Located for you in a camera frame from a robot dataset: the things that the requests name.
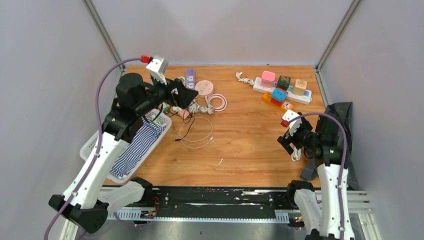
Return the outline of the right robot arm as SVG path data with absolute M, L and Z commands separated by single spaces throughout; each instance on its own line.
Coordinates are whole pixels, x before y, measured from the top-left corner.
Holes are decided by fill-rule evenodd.
M 336 102 L 317 112 L 313 128 L 306 117 L 313 113 L 286 110 L 281 125 L 287 128 L 278 143 L 288 154 L 294 149 L 311 153 L 320 180 L 321 202 L 313 185 L 293 180 L 287 186 L 286 204 L 299 209 L 307 240 L 354 240 L 348 207 L 349 154 L 352 151 L 352 102 Z

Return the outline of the pink small adapter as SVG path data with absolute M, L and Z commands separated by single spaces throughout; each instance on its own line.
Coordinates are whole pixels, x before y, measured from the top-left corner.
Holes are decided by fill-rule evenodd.
M 190 115 L 190 112 L 187 109 L 182 109 L 177 113 L 183 120 L 187 119 Z

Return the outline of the dark grey cloth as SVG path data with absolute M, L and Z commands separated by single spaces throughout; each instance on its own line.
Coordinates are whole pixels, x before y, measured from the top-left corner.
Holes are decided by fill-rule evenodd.
M 320 163 L 339 164 L 343 154 L 343 134 L 346 135 L 346 156 L 344 158 L 344 167 L 349 170 L 347 177 L 347 185 L 352 190 L 360 188 L 356 176 L 353 161 L 351 159 L 353 150 L 353 136 L 351 131 L 353 102 L 336 102 L 325 108 L 325 114 L 335 118 L 343 129 L 326 116 L 319 115 L 315 126 L 315 132 L 322 134 L 323 156 L 313 156 L 306 148 L 303 154 L 307 159 L 307 164 L 300 174 L 300 178 L 304 181 L 312 181 L 318 177 L 318 165 Z

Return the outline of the striped blue white cloth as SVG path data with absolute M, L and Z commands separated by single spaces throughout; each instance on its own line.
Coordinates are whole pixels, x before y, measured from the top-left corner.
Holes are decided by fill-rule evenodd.
M 159 125 L 142 118 L 143 125 L 136 132 L 132 142 L 126 150 L 118 157 L 117 161 L 111 168 L 110 173 L 119 179 L 128 176 L 131 170 L 142 160 L 147 157 L 148 150 L 152 147 L 160 135 L 165 131 L 166 123 Z

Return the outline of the green cube adapter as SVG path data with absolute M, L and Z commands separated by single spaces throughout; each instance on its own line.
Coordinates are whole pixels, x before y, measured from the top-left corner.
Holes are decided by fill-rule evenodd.
M 170 112 L 170 105 L 163 102 L 162 103 L 162 112 L 167 115 Z

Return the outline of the pink cube socket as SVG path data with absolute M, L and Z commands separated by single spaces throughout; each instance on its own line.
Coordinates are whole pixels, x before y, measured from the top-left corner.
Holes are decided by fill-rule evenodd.
M 260 86 L 264 88 L 272 88 L 276 79 L 276 74 L 271 71 L 264 70 L 261 75 Z

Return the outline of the blue cube socket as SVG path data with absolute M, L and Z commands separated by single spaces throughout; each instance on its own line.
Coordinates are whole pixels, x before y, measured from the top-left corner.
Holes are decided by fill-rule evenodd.
M 284 102 L 287 96 L 288 96 L 288 92 L 285 90 L 282 90 L 281 88 L 275 88 L 271 93 L 272 99 L 281 103 Z

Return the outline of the white long power strip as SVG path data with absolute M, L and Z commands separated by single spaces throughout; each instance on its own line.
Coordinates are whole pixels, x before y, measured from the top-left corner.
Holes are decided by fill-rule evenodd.
M 273 82 L 273 86 L 272 87 L 265 87 L 261 85 L 262 83 L 262 79 L 260 77 L 256 77 L 254 84 L 252 86 L 252 89 L 256 92 L 260 92 L 260 93 L 267 93 L 267 92 L 273 92 L 274 89 L 277 87 L 277 83 L 278 81 L 275 80 Z M 293 86 L 289 85 L 288 87 L 288 95 L 286 97 L 287 100 L 290 101 L 294 101 L 297 103 L 301 103 L 301 104 L 305 104 L 308 105 L 311 101 L 312 101 L 312 91 L 309 89 L 306 89 L 305 92 L 303 93 L 303 95 L 296 95 L 294 93 L 292 93 L 293 90 Z

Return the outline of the pink round socket hub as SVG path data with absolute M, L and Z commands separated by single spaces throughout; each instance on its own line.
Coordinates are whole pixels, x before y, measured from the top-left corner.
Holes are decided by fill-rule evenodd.
M 209 80 L 198 81 L 194 89 L 198 92 L 200 98 L 210 97 L 215 92 L 214 84 Z

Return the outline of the beige cube socket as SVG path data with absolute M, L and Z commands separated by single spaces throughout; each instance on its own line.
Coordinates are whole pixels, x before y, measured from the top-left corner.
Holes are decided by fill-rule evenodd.
M 303 96 L 307 90 L 308 82 L 303 79 L 296 79 L 292 88 L 292 93 L 294 95 Z

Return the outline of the purple power strip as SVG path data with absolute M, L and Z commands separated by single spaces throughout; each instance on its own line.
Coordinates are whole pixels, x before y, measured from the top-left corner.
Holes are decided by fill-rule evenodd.
M 195 79 L 195 69 L 187 68 L 185 71 L 185 87 L 191 90 L 195 89 L 196 79 Z

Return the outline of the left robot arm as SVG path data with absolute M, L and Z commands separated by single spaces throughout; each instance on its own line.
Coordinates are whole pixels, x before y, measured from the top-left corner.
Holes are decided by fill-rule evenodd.
M 183 82 L 164 76 L 151 76 L 144 81 L 137 73 L 124 74 L 115 87 L 115 98 L 105 118 L 98 118 L 94 150 L 69 187 L 49 199 L 56 214 L 48 224 L 50 230 L 63 217 L 93 234 L 109 214 L 137 202 L 149 206 L 153 201 L 151 183 L 137 178 L 117 189 L 117 197 L 102 196 L 101 188 L 119 156 L 126 150 L 144 125 L 144 116 L 162 103 L 186 109 L 198 91 Z

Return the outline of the white plastic basket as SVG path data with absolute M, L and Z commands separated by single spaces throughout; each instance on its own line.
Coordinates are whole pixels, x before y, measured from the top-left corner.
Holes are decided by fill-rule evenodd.
M 142 127 L 107 176 L 114 183 L 123 184 L 128 181 L 160 144 L 172 125 L 172 120 L 157 109 L 148 112 L 142 121 Z

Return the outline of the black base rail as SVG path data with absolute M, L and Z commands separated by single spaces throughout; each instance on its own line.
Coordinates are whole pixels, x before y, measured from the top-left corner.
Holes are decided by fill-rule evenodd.
M 294 211 L 294 190 L 289 187 L 156 186 L 145 203 L 130 208 L 155 218 L 274 219 L 276 211 Z

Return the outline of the dark green cube socket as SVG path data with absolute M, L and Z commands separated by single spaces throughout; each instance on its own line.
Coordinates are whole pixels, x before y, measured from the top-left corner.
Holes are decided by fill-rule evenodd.
M 289 76 L 280 75 L 277 81 L 276 87 L 287 91 L 291 83 L 291 78 Z

